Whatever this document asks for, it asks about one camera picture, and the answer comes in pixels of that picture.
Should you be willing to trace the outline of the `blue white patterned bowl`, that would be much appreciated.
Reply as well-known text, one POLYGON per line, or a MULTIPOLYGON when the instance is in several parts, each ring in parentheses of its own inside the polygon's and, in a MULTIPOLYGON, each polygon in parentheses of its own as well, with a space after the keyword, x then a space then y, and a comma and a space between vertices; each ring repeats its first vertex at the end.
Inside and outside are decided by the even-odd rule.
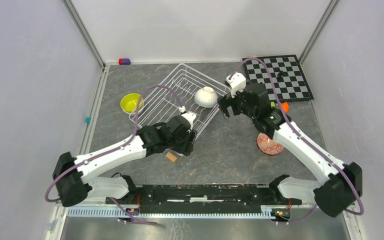
POLYGON ((284 150, 284 147, 281 144, 269 138, 264 133, 258 134, 256 138, 256 144, 262 153, 269 156, 279 155, 284 150))

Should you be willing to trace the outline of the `white ribbed bowl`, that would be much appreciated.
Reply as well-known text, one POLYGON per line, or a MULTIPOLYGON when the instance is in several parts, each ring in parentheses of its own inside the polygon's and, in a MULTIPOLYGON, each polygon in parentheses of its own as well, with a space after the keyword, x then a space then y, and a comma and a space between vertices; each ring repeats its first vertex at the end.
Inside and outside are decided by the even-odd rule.
POLYGON ((194 102, 203 108, 213 108, 217 99, 216 91, 209 86, 200 88, 194 95, 194 102))

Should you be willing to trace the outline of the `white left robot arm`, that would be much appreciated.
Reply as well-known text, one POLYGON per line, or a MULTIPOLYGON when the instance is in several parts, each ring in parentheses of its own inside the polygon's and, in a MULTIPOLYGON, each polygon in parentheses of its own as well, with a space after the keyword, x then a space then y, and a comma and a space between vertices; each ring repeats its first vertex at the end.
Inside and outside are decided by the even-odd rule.
POLYGON ((64 207, 72 207, 86 199, 115 198, 125 204, 137 198, 136 187, 127 175, 101 177, 101 174, 133 160, 172 150, 182 155, 193 151, 197 114, 187 111, 168 122, 146 125, 126 139, 92 153, 72 156, 61 154, 52 173, 52 187, 64 207))

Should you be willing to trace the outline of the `white wire dish rack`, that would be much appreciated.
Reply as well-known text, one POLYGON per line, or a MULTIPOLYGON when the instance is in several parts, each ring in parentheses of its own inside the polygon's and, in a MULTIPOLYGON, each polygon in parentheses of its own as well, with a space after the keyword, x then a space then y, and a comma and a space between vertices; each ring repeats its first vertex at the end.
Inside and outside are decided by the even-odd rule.
POLYGON ((197 117, 193 129, 196 138, 204 140, 217 130, 221 116, 218 106, 203 107, 195 102, 195 94, 204 87, 210 87, 218 97, 230 90, 224 84, 225 78, 234 69, 230 63, 180 63, 157 83, 165 88, 156 88, 146 94, 144 106, 140 110, 138 126, 167 122, 180 114, 180 104, 197 117))

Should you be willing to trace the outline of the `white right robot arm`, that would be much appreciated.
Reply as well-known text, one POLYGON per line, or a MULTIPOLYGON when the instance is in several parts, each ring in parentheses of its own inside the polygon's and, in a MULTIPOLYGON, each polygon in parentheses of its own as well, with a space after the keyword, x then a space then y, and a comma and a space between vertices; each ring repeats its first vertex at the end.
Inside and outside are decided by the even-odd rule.
POLYGON ((230 116, 229 108, 235 116, 247 116, 259 132, 286 148, 315 176, 315 180, 288 175, 276 178, 268 191, 273 203, 298 199, 316 204, 334 218, 343 211, 350 213, 349 206, 357 202, 360 207, 357 214, 364 213, 362 168, 355 162, 346 164, 311 140, 282 109, 272 106, 262 84, 252 83, 241 90, 231 90, 217 101, 226 117, 230 116))

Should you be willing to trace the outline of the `yellow bowl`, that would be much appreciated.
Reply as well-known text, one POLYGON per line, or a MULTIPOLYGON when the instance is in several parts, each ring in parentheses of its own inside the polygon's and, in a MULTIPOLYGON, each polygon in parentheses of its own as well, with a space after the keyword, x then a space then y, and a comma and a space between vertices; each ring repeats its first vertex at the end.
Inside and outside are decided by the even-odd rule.
POLYGON ((142 111, 143 101, 144 98, 139 93, 129 93, 121 99, 120 107, 126 114, 136 114, 138 104, 138 111, 142 111))

